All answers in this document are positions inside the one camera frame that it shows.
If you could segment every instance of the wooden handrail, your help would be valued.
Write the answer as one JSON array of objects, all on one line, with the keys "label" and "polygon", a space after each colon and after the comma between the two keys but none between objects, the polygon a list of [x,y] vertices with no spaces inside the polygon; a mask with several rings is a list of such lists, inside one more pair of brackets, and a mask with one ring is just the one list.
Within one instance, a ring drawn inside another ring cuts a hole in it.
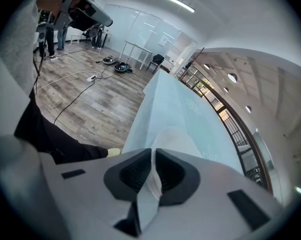
[{"label": "wooden handrail", "polygon": [[228,111],[230,112],[230,114],[233,116],[233,118],[235,119],[235,121],[237,122],[237,124],[239,125],[239,127],[241,128],[241,130],[243,131],[243,133],[246,136],[246,139],[247,139],[250,147],[252,148],[252,151],[253,151],[254,156],[256,158],[258,167],[261,169],[261,176],[260,177],[261,177],[262,183],[265,184],[265,188],[267,189],[267,191],[270,192],[271,194],[273,194],[273,188],[272,188],[271,178],[270,178],[270,175],[269,175],[269,172],[268,172],[265,160],[264,160],[264,158],[262,156],[262,153],[261,153],[261,150],[260,150],[258,144],[256,143],[253,135],[251,134],[250,130],[248,129],[248,127],[246,126],[246,124],[244,123],[244,121],[237,114],[237,112],[232,108],[232,106],[229,105],[229,103],[217,91],[215,91],[206,82],[204,82],[203,80],[201,80],[200,78],[198,78],[196,75],[194,75],[190,71],[185,70],[185,72],[187,72],[188,74],[190,74],[190,75],[194,76],[195,78],[197,78],[208,90],[210,90],[210,92],[213,95],[215,95],[215,97],[225,106],[225,108],[228,109]]}]

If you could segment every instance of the floor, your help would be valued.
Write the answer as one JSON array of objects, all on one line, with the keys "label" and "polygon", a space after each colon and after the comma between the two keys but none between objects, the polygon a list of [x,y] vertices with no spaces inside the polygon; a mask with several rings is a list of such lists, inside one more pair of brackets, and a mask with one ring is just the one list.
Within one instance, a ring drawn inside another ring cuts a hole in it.
[{"label": "floor", "polygon": [[[114,75],[96,80],[59,116],[55,124],[80,143],[121,149],[144,98],[143,89],[152,74],[145,69],[138,70],[138,63],[134,65],[132,75],[116,73],[111,65],[96,62],[110,55],[118,57],[118,52],[87,47],[84,42],[79,45],[66,43],[65,51],[56,51],[56,55],[73,53],[54,62],[44,60],[37,89],[79,71],[98,72],[97,77],[102,75],[103,78]],[[91,84],[86,79],[95,75],[94,72],[78,73],[39,90],[36,102],[43,116],[53,123],[57,115]]]}]

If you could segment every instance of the shoe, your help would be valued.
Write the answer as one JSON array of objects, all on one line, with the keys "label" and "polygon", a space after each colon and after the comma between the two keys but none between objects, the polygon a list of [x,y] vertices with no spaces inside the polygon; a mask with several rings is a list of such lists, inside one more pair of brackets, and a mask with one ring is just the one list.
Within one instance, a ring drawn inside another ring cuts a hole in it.
[{"label": "shoe", "polygon": [[121,150],[119,148],[110,148],[108,149],[108,155],[107,157],[115,157],[121,154]]}]

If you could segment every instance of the glass wall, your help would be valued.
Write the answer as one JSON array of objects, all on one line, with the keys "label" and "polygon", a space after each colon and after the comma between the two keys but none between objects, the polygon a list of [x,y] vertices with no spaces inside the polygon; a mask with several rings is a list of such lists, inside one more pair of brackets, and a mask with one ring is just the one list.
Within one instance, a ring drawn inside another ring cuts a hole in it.
[{"label": "glass wall", "polygon": [[[154,55],[165,57],[181,34],[177,27],[146,12],[110,4],[105,5],[104,11],[113,19],[113,25],[108,28],[111,37],[105,45],[121,52],[125,41],[137,44],[152,52],[146,64]],[[129,55],[131,49],[131,45],[126,45],[124,54]],[[135,48],[131,57],[143,61],[145,55]]]}]

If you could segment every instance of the white cable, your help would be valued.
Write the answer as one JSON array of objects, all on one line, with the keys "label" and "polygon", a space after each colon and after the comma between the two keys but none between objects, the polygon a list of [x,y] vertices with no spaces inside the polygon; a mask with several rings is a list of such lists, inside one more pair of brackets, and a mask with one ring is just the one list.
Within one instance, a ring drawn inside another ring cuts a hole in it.
[{"label": "white cable", "polygon": [[43,89],[43,88],[45,88],[45,87],[51,85],[51,84],[54,84],[54,83],[56,83],[56,82],[58,82],[58,81],[64,79],[64,78],[68,78],[68,77],[73,76],[73,75],[76,75],[76,74],[78,74],[78,73],[86,73],[86,72],[89,72],[89,73],[96,73],[96,75],[95,75],[96,77],[97,77],[97,74],[98,74],[96,71],[79,71],[79,72],[76,72],[76,73],[74,73],[74,74],[69,74],[69,75],[67,75],[67,76],[64,76],[64,77],[62,77],[61,79],[58,79],[58,80],[56,80],[56,81],[54,81],[54,82],[51,82],[51,83],[45,85],[44,87],[39,88],[39,89],[37,90],[37,92],[38,92],[39,90],[41,90],[41,89]]}]

